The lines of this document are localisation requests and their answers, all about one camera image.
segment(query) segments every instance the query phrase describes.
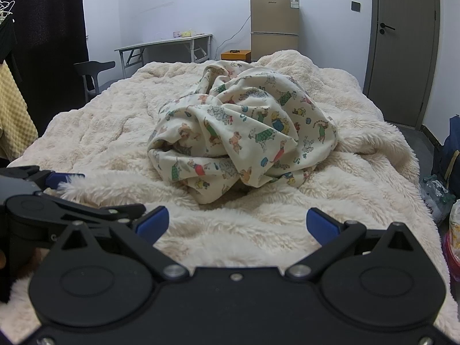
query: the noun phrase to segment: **metal bolt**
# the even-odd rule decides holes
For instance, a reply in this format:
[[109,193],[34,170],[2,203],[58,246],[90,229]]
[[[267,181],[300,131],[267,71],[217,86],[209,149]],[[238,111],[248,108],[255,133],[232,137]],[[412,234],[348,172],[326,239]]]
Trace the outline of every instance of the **metal bolt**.
[[233,281],[241,281],[241,280],[243,280],[243,275],[237,272],[235,274],[231,274],[230,278]]
[[433,345],[434,341],[429,337],[422,337],[419,341],[419,345]]
[[166,266],[164,268],[163,273],[167,277],[175,279],[185,275],[187,273],[187,270],[179,264],[170,264],[169,266]]
[[43,337],[37,340],[37,345],[56,345],[56,342],[51,337]]
[[294,266],[290,267],[288,271],[289,271],[289,274],[291,274],[292,276],[305,277],[311,273],[311,268],[304,264],[303,265],[295,264]]

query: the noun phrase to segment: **white cable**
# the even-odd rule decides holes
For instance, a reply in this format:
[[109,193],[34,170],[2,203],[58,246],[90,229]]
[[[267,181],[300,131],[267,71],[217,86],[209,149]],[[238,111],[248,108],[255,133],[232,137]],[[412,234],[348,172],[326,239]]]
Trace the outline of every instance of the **white cable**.
[[239,30],[235,35],[233,35],[230,39],[225,40],[221,45],[219,45],[219,46],[217,47],[217,49],[216,49],[216,55],[214,56],[214,60],[217,59],[217,52],[218,52],[219,48],[220,48],[222,45],[224,45],[227,41],[232,40],[236,35],[238,35],[238,34],[240,33],[240,31],[243,29],[243,27],[246,25],[246,23],[248,22],[249,18],[251,18],[251,16],[248,17],[248,19],[246,20],[246,22],[244,22],[244,24],[241,26],[240,30]]

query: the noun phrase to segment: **orange box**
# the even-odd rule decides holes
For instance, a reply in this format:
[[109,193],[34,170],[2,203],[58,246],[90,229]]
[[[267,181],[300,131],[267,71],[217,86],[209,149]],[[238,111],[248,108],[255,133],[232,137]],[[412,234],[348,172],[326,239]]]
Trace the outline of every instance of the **orange box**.
[[240,49],[239,51],[236,50],[229,50],[228,52],[224,52],[220,55],[221,60],[226,61],[246,61],[251,63],[251,51]]

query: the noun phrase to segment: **table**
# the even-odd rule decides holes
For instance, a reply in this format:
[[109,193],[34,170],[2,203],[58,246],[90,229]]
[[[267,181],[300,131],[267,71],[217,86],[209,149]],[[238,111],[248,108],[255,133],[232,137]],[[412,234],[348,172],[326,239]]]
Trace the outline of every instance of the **table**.
[[[152,41],[149,43],[139,43],[139,44],[134,44],[130,45],[127,47],[115,49],[115,52],[120,52],[120,58],[121,58],[121,68],[123,70],[123,78],[126,78],[126,69],[137,65],[138,63],[142,63],[142,66],[145,65],[144,62],[144,57],[143,53],[145,48],[155,46],[155,45],[174,45],[174,44],[184,44],[187,47],[187,50],[190,52],[190,61],[192,63],[201,63],[207,60],[211,59],[211,33],[200,33],[195,36],[188,36],[187,38],[173,38],[173,39],[162,39],[162,40],[156,40]],[[201,39],[201,38],[208,38],[208,45],[206,48],[206,51],[198,45],[198,48],[195,47],[195,39]],[[203,54],[203,57],[197,60],[195,56],[195,52],[197,50],[200,50]],[[131,51],[128,60],[125,63],[125,59],[123,56],[124,52]],[[130,63],[131,59],[137,57],[137,61]]]

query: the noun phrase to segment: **chair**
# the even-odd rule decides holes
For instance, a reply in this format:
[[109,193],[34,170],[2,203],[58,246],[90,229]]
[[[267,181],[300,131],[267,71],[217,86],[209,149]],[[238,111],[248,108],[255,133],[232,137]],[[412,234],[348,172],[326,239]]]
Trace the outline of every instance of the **chair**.
[[[97,81],[97,75],[101,71],[109,70],[115,67],[115,61],[110,62],[97,62],[97,61],[88,61],[88,62],[80,62],[74,63],[75,70],[77,71],[78,75],[83,77],[83,82],[85,84],[85,100],[86,103],[89,102],[89,96],[96,97],[100,95],[101,92],[99,90],[99,82]],[[88,89],[88,84],[86,81],[86,75],[89,75],[93,78],[94,81],[94,91],[90,91]]]

